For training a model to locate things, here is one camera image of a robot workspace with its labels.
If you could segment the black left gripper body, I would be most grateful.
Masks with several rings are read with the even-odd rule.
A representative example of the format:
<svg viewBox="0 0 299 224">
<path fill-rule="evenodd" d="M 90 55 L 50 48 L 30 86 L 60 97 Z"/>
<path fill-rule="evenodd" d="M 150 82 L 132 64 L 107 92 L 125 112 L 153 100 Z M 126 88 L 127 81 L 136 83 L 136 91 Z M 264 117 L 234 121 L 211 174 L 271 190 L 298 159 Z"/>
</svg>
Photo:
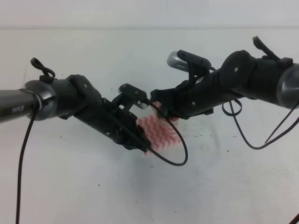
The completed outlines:
<svg viewBox="0 0 299 224">
<path fill-rule="evenodd" d="M 103 98 L 85 76 L 75 75 L 74 86 L 80 102 L 75 118 L 126 149 L 140 149 L 140 126 L 135 115 Z"/>
</svg>

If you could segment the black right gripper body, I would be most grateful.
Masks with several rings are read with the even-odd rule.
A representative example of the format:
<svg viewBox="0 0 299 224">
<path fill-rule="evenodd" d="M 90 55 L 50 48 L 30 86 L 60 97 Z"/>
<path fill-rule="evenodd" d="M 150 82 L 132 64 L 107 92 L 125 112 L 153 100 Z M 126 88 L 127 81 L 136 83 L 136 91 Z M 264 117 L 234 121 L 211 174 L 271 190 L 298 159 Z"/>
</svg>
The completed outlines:
<svg viewBox="0 0 299 224">
<path fill-rule="evenodd" d="M 221 84 L 223 72 L 212 72 L 189 84 L 189 80 L 183 81 L 175 89 L 176 96 L 173 99 L 174 108 L 181 111 L 199 112 L 214 108 L 224 103 L 224 87 Z"/>
</svg>

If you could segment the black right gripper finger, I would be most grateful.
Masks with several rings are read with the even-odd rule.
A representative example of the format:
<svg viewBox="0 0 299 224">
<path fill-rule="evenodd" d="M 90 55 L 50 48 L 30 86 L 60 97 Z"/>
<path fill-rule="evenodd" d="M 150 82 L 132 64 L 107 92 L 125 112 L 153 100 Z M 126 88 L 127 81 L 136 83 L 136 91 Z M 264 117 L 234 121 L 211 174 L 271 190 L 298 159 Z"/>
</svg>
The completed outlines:
<svg viewBox="0 0 299 224">
<path fill-rule="evenodd" d="M 150 100 L 151 102 L 172 103 L 176 93 L 175 88 L 164 90 L 155 89 L 150 93 Z"/>
<path fill-rule="evenodd" d="M 204 111 L 195 111 L 195 112 L 188 112 L 188 111 L 181 111 L 178 108 L 174 107 L 166 107 L 166 106 L 161 106 L 159 107 L 159 111 L 157 112 L 157 116 L 159 118 L 168 118 L 168 119 L 174 119 L 174 118 L 179 118 L 179 119 L 189 119 L 190 117 L 195 117 L 199 115 L 210 115 L 213 114 L 213 108 L 204 110 Z"/>
</svg>

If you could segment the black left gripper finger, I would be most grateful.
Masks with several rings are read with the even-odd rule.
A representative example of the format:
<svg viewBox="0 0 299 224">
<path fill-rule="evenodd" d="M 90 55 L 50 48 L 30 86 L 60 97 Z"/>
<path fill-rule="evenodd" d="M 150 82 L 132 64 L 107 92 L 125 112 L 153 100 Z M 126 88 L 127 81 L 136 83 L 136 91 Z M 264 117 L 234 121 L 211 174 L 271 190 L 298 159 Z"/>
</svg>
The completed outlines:
<svg viewBox="0 0 299 224">
<path fill-rule="evenodd" d="M 135 127 L 135 135 L 138 138 L 144 138 L 145 137 L 144 129 L 140 125 L 136 125 L 136 127 Z"/>
<path fill-rule="evenodd" d="M 151 142 L 148 139 L 131 138 L 127 144 L 128 150 L 139 149 L 144 153 L 148 152 L 149 147 L 151 147 Z"/>
</svg>

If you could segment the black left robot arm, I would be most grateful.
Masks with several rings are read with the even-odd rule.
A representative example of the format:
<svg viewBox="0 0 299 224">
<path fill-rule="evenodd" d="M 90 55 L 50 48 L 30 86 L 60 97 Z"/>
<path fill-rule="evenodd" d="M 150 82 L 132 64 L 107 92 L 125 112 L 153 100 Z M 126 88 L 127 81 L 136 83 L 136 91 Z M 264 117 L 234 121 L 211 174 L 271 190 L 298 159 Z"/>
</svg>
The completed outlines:
<svg viewBox="0 0 299 224">
<path fill-rule="evenodd" d="M 30 62 L 43 75 L 38 80 L 26 82 L 21 89 L 1 90 L 1 122 L 24 116 L 37 121 L 75 117 L 128 150 L 147 152 L 151 147 L 137 117 L 130 112 L 133 105 L 141 109 L 147 107 L 144 91 L 123 84 L 119 87 L 119 95 L 109 101 L 83 75 L 57 79 L 55 73 L 36 58 Z"/>
</svg>

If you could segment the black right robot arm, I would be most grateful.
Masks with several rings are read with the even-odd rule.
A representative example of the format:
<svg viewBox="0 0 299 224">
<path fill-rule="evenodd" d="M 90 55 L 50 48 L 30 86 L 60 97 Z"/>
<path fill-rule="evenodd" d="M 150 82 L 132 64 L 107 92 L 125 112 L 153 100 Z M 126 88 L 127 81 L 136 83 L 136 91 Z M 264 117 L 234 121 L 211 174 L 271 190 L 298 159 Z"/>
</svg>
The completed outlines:
<svg viewBox="0 0 299 224">
<path fill-rule="evenodd" d="M 263 57 L 236 51 L 219 69 L 203 57 L 183 50 L 172 52 L 167 64 L 187 72 L 188 79 L 175 88 L 152 91 L 151 101 L 161 104 L 165 116 L 181 119 L 212 114 L 215 107 L 241 98 L 298 108 L 298 64 L 291 58 L 277 57 L 258 37 L 253 38 L 253 44 L 263 51 Z"/>
</svg>

